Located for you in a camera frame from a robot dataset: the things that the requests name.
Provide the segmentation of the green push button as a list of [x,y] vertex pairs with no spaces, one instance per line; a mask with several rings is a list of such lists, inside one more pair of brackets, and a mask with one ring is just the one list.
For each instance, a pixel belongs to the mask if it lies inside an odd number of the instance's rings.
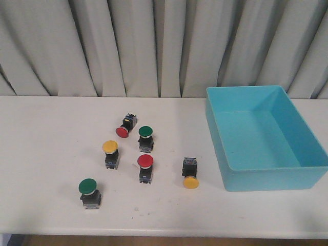
[[78,186],[81,193],[80,200],[85,209],[99,209],[101,204],[101,193],[97,189],[97,183],[92,178],[84,179]]
[[144,153],[153,151],[153,129],[150,126],[142,126],[139,129],[139,150]]

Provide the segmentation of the yellow push button lying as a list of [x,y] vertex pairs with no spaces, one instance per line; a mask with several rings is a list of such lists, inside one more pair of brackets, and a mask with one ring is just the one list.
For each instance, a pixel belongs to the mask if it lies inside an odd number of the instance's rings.
[[187,189],[195,189],[199,186],[197,179],[198,162],[194,157],[185,157],[182,163],[183,186]]

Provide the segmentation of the green push button rear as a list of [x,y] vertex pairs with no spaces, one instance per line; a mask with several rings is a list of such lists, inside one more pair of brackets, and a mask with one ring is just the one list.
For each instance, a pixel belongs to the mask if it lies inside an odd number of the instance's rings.
[[142,126],[139,129],[139,150],[144,153],[153,151],[153,129],[150,126]]

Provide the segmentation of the green push button front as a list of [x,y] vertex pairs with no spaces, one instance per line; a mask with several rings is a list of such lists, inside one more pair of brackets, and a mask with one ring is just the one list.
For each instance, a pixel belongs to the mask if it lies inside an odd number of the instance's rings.
[[101,193],[97,189],[97,183],[92,178],[84,179],[78,186],[81,193],[80,200],[85,209],[99,209],[101,204]]

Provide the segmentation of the grey pleated curtain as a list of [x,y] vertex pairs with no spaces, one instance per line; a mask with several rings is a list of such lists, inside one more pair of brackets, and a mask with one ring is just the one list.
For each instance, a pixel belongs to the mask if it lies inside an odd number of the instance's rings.
[[327,98],[327,1],[1,1],[1,95]]

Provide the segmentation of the red push button lying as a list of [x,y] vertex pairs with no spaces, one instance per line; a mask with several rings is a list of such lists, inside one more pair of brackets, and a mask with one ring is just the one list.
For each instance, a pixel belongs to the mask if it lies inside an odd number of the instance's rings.
[[137,116],[128,113],[122,120],[121,126],[117,127],[115,132],[121,138],[127,138],[129,133],[134,129],[137,124]]

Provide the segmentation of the yellow push button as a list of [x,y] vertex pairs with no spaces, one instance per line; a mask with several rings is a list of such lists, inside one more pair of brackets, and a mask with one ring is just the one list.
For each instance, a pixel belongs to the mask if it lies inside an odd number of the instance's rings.
[[183,186],[187,189],[195,189],[199,186],[197,179],[198,162],[194,157],[185,157],[182,163]]
[[118,169],[120,154],[116,141],[108,140],[102,145],[102,150],[105,153],[105,166],[107,169]]

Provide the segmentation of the red push button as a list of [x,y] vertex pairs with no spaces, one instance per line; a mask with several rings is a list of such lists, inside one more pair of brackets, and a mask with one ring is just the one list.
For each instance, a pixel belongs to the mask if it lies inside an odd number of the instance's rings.
[[143,154],[138,157],[137,163],[140,167],[139,171],[139,182],[148,183],[152,182],[152,173],[153,173],[153,157],[148,154]]
[[127,138],[129,133],[134,129],[137,124],[137,116],[128,113],[122,120],[121,126],[117,127],[115,132],[121,138]]

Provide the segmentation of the teal plastic box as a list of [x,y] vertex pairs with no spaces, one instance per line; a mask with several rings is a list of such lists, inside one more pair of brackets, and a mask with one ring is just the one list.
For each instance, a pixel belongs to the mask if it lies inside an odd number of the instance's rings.
[[281,86],[209,87],[206,118],[227,191],[302,190],[327,153]]

